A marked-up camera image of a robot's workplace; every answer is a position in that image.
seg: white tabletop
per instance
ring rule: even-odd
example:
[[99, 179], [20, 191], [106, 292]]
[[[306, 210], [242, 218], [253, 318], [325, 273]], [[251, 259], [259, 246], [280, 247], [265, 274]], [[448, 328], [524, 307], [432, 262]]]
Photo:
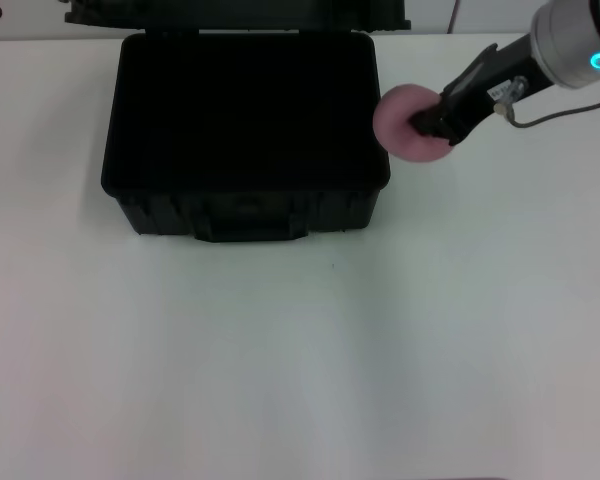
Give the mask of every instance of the white tabletop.
[[[377, 37], [382, 89], [514, 38]], [[600, 111], [393, 161], [362, 232], [140, 237], [119, 48], [0, 43], [0, 480], [600, 478]]]

